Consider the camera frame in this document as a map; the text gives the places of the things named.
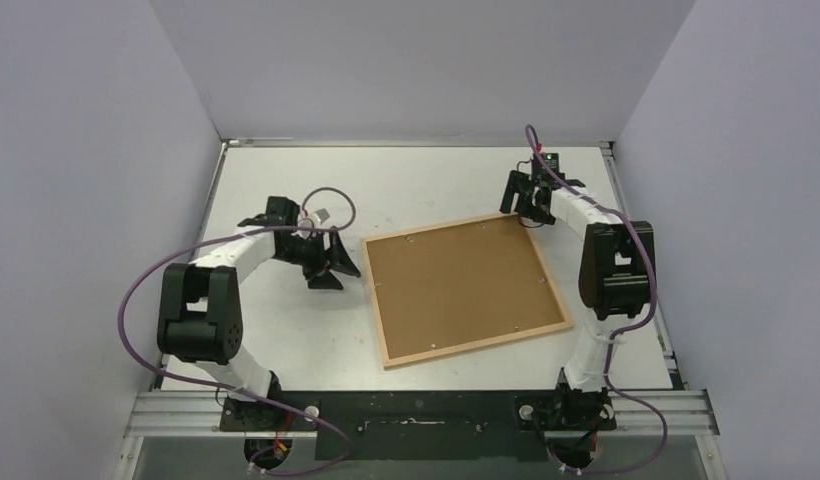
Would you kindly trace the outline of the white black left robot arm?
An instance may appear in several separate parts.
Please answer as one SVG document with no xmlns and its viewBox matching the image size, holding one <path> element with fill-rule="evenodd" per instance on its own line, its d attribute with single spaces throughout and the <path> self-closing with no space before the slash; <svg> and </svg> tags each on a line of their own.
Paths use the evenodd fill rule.
<svg viewBox="0 0 820 480">
<path fill-rule="evenodd" d="M 241 220 L 233 235 L 211 244 L 189 263 L 172 263 L 162 276 L 159 350 L 204 371 L 224 390 L 226 408 L 256 428 L 272 430 L 292 417 L 277 374 L 243 344 L 240 285 L 258 267 L 278 261 L 300 268 L 311 290 L 341 291 L 340 275 L 361 272 L 326 210 L 308 211 L 271 196 L 263 212 Z"/>
</svg>

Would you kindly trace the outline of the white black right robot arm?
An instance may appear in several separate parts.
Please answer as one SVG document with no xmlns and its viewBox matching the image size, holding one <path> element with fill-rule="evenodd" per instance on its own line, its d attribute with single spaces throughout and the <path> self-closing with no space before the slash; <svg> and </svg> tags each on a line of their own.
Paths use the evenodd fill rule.
<svg viewBox="0 0 820 480">
<path fill-rule="evenodd" d="M 654 235 L 644 221 L 625 221 L 598 203 L 579 180 L 560 171 L 556 153 L 528 160 L 529 171 L 511 170 L 500 204 L 526 228 L 563 223 L 582 242 L 578 291 L 592 311 L 574 352 L 558 377 L 549 408 L 531 418 L 548 430 L 613 428 L 607 380 L 623 330 L 654 297 Z"/>
</svg>

